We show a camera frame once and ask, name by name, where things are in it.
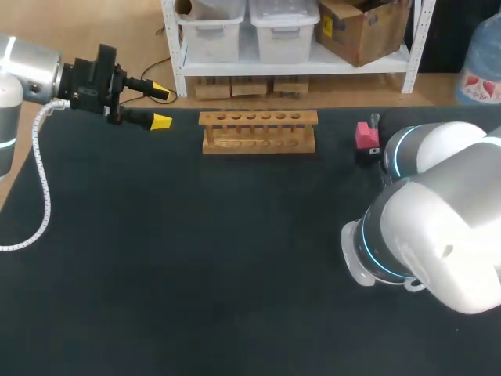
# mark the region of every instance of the blue water bottle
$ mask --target blue water bottle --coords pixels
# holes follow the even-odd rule
[[[501,103],[501,13],[474,32],[456,98],[460,104]]]

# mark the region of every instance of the white coiled cable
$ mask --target white coiled cable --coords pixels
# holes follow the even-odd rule
[[[40,146],[38,145],[38,129],[40,128],[40,124],[44,121],[45,116],[52,115],[52,112],[54,110],[64,110],[65,108],[69,107],[70,102],[68,100],[54,99],[52,102],[44,105],[38,112],[37,117],[34,119],[33,130],[31,131],[31,139],[33,141],[33,154],[35,162],[37,164],[38,176],[40,176],[41,188],[44,194],[44,218],[41,221],[41,225],[38,228],[37,232],[34,233],[32,237],[22,243],[14,245],[0,245],[0,251],[17,251],[27,247],[30,244],[33,244],[45,232],[47,226],[49,225],[51,212],[50,192],[49,185],[47,184],[47,177],[45,176],[44,165],[41,162]]]

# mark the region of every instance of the metal shelving unit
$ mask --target metal shelving unit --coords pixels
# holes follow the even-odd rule
[[[179,26],[174,18],[174,1],[162,0],[165,32],[171,52],[176,91],[187,96],[189,76],[278,76],[300,74],[365,74],[406,72],[402,93],[411,93],[424,50],[436,0],[415,0],[414,39],[411,51],[406,45],[382,59],[355,68],[328,49],[312,42],[310,61],[304,64],[263,64],[259,61],[258,40],[254,28],[244,24],[240,29],[240,61],[238,63],[195,63],[189,46],[181,43]]]

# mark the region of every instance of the white robotic arm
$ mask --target white robotic arm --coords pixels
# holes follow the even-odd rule
[[[391,138],[384,166],[393,184],[341,234],[357,282],[425,287],[461,313],[501,304],[500,136],[448,123]]]
[[[51,201],[38,147],[38,127],[52,110],[69,107],[85,110],[103,114],[115,125],[128,121],[147,130],[170,127],[169,117],[119,105],[125,87],[159,99],[167,99],[169,91],[150,80],[128,77],[120,65],[115,65],[116,53],[114,48],[100,45],[95,61],[76,59],[74,64],[62,64],[58,52],[0,34],[0,181],[7,176],[13,162],[21,103],[26,100],[44,104],[34,120],[32,141],[45,202],[38,231],[21,243],[0,245],[0,251],[27,247],[49,224]]]

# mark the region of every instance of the black tablecloth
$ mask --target black tablecloth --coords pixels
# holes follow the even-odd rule
[[[172,130],[153,133],[56,112],[40,140],[49,229],[0,254],[0,375],[500,372],[501,309],[464,316],[347,271],[341,227],[380,189],[352,155],[356,122],[375,111],[321,110],[310,156],[203,156],[195,110],[166,110]],[[383,126],[489,130],[500,115],[398,109]],[[2,244],[29,237],[42,212],[29,156]]]

